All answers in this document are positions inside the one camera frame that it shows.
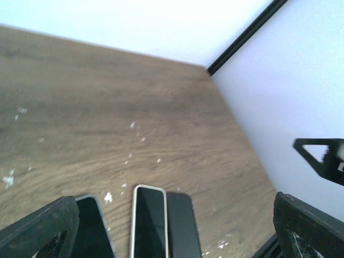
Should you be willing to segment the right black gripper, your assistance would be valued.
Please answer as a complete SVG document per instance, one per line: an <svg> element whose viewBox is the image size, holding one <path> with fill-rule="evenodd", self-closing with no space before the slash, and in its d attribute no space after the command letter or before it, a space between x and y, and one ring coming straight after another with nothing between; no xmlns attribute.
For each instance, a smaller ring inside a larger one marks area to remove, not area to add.
<svg viewBox="0 0 344 258"><path fill-rule="evenodd" d="M321 158L313 152L320 147L324 149ZM343 139L297 138L293 148L320 177L343 185L343 171L339 169L343 163Z"/></svg>

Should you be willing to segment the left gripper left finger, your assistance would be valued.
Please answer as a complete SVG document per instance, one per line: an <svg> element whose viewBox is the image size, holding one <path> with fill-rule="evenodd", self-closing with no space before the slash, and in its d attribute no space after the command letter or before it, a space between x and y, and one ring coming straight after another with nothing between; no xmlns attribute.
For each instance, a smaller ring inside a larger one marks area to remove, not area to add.
<svg viewBox="0 0 344 258"><path fill-rule="evenodd" d="M79 226L74 196L63 196L1 230L1 257L70 257Z"/></svg>

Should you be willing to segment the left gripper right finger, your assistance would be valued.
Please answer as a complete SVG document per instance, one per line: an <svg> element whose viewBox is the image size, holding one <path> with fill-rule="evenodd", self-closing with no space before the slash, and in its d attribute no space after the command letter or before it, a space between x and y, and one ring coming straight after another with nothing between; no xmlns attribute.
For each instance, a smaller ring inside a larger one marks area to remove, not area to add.
<svg viewBox="0 0 344 258"><path fill-rule="evenodd" d="M284 257L343 257L343 222L282 192L273 223Z"/></svg>

